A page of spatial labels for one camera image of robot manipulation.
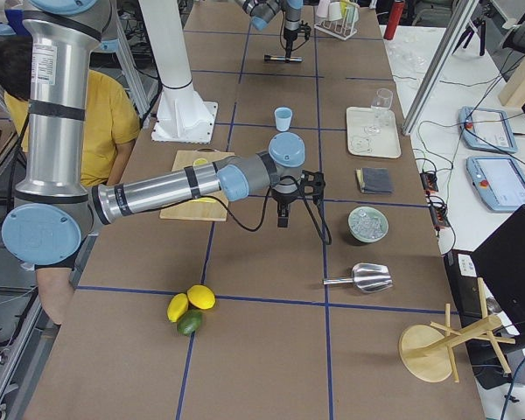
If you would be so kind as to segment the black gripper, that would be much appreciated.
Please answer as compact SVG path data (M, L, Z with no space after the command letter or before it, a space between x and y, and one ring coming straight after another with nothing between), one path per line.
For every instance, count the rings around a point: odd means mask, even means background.
M297 199L311 198L316 206L324 199L325 178L320 171L302 170L299 177L284 175L271 187L271 196L277 202L277 226L287 228L290 218L290 203Z
M299 35L304 37L307 41L311 36L312 28L309 24L301 21L291 21L286 19L283 23L283 38L285 40L284 47L284 61L291 62L291 54L293 50L293 42L298 38Z

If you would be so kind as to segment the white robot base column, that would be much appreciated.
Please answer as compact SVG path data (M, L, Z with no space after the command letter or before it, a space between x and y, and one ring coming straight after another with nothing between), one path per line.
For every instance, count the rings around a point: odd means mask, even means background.
M178 2L143 0L139 5L162 84L152 139L208 144L218 104L203 101L194 88Z

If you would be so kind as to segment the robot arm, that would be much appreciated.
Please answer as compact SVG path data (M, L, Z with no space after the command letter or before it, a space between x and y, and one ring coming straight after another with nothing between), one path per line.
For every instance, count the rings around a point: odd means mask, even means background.
M107 1L28 1L23 22L32 37L30 93L12 119L27 149L25 178L2 225L18 259L51 266L75 254L97 224L213 197L248 197L263 188L305 196L312 174L296 134L275 135L253 157L225 157L124 184L120 146L135 140L137 114L121 86L92 72L90 53L110 21Z
M292 55L296 48L294 42L300 34L304 37L304 45L311 36L311 26L301 18L304 2L302 0L236 0L241 9L249 16L250 23L258 31L265 29L272 19L282 14L283 22L280 29L280 43L284 50L282 56L265 54L265 62L284 62L284 63L301 63L302 57Z

